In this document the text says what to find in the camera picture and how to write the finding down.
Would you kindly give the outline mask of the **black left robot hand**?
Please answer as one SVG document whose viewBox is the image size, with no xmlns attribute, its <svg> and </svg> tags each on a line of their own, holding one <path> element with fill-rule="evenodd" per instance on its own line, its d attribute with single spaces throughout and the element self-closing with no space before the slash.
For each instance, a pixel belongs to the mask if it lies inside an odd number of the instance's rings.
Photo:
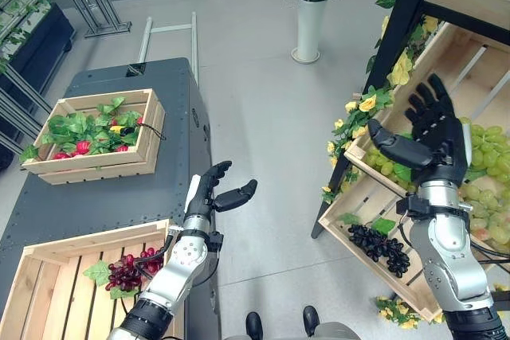
<svg viewBox="0 0 510 340">
<path fill-rule="evenodd" d="M 258 184 L 255 179 L 251 179 L 241 188 L 221 193 L 217 197 L 212 196 L 214 188 L 219 184 L 220 179 L 226 175 L 226 171 L 231 166 L 231 161 L 220 162 L 209 168 L 200 177 L 195 195 L 191 198 L 186 208 L 185 219 L 196 215 L 210 220 L 212 211 L 220 213 L 236 209 L 253 197 Z"/>
</svg>

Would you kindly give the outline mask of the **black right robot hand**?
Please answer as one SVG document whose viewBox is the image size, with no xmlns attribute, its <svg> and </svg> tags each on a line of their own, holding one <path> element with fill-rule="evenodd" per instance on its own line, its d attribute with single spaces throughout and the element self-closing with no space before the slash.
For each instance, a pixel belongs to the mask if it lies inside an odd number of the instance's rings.
<svg viewBox="0 0 510 340">
<path fill-rule="evenodd" d="M 447 181 L 460 186 L 469 167 L 465 137 L 441 78 L 431 74 L 415 88 L 408 103 L 404 116 L 411 122 L 411 137 L 397 135 L 370 119 L 371 141 L 385 157 L 409 168 L 416 185 Z"/>
</svg>

